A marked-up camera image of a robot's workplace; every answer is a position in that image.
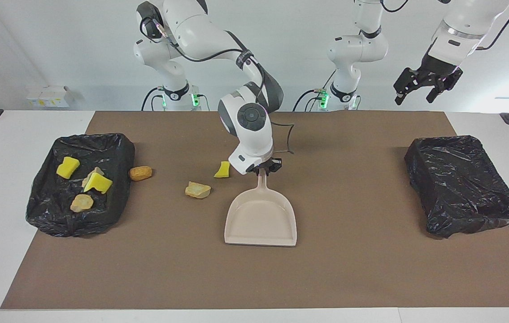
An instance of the white table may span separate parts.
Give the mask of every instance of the white table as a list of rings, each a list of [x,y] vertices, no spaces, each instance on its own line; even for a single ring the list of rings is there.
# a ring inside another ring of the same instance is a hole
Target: white table
[[[94,112],[6,111],[0,118],[0,305],[36,229],[24,220],[31,178],[57,137],[84,133]],[[509,186],[509,126],[496,114],[447,113],[480,139]],[[509,308],[2,311],[0,322],[506,323]]]

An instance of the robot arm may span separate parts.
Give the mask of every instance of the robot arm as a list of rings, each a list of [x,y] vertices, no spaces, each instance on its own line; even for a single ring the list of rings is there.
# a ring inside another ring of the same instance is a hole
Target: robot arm
[[[160,34],[150,29],[149,22],[153,17],[160,17],[158,9],[146,1],[137,8],[137,22],[139,26],[146,26],[147,39],[141,39],[134,45],[134,53],[137,59],[144,65],[154,68],[163,80],[165,92],[164,100],[170,110],[189,110],[193,101],[191,85],[189,84],[184,68],[181,64],[171,61],[180,57],[180,54],[172,49]]]
[[[260,169],[277,171],[281,164],[272,158],[272,128],[268,114],[282,104],[283,91],[278,82],[238,38],[209,20],[205,2],[154,0],[152,6],[156,10],[148,18],[142,18],[140,25],[148,39],[157,43],[157,39],[166,41],[168,47],[190,61],[234,61],[248,76],[250,82],[224,96],[218,106],[225,128],[240,141],[228,161],[241,174]]]
[[[355,0],[352,15],[359,35],[338,37],[328,49],[328,58],[336,65],[330,91],[346,106],[354,98],[361,77],[354,63],[379,61],[388,52],[388,40],[382,34],[382,10],[380,0]]]
[[[459,65],[475,51],[508,6],[509,0],[453,0],[420,68],[404,69],[395,82],[396,104],[423,86],[434,86],[426,98],[429,103],[445,90],[452,90],[463,73]]]

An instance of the black plastic bag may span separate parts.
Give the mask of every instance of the black plastic bag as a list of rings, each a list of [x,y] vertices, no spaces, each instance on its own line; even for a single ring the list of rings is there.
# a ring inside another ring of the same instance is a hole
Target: black plastic bag
[[[80,161],[69,180],[56,174],[65,156]],[[59,138],[43,162],[33,181],[27,204],[27,222],[55,237],[79,237],[102,233],[119,221],[129,199],[135,147],[125,135],[73,135]],[[113,181],[106,194],[96,190],[83,193],[82,181],[95,169],[101,168]],[[70,205],[78,194],[88,194],[93,207],[74,213]]]
[[[429,233],[448,238],[509,225],[509,188],[477,138],[416,139],[404,159]]]

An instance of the beige dustpan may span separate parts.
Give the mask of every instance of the beige dustpan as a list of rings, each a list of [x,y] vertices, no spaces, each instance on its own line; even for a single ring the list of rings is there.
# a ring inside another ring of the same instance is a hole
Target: beige dustpan
[[[288,199],[266,186],[261,171],[258,186],[238,195],[228,209],[224,242],[228,244],[296,245],[296,219]]]

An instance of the yellow sponge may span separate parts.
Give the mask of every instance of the yellow sponge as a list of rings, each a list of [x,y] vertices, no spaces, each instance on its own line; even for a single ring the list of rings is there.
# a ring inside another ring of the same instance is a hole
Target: yellow sponge
[[[73,157],[63,158],[63,162],[57,167],[57,175],[69,179],[81,163]]]
[[[87,192],[91,188],[94,188],[95,190],[105,194],[112,184],[112,180],[105,178],[103,175],[95,172],[91,174],[91,177],[89,178],[87,185],[85,185],[83,192]]]
[[[215,178],[228,178],[228,171],[230,169],[230,163],[227,161],[220,162],[220,169],[215,174]]]

